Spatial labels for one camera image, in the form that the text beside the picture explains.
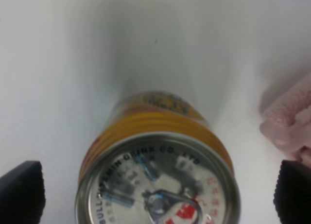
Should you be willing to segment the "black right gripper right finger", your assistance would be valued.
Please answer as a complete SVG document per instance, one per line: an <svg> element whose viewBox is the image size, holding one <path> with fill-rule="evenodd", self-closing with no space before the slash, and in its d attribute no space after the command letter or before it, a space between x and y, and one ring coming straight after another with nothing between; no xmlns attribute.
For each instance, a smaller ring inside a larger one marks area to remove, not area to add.
<svg viewBox="0 0 311 224"><path fill-rule="evenodd" d="M273 202L282 224L309 224L311 169L297 161L283 160Z"/></svg>

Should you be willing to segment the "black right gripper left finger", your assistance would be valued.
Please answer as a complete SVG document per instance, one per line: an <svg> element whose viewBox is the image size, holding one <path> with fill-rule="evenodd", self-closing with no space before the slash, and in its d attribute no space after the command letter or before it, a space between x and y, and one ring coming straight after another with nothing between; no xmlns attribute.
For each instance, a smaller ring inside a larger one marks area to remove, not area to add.
<svg viewBox="0 0 311 224"><path fill-rule="evenodd" d="M45 204L45 186L39 161L25 161L0 177L2 224L38 224Z"/></svg>

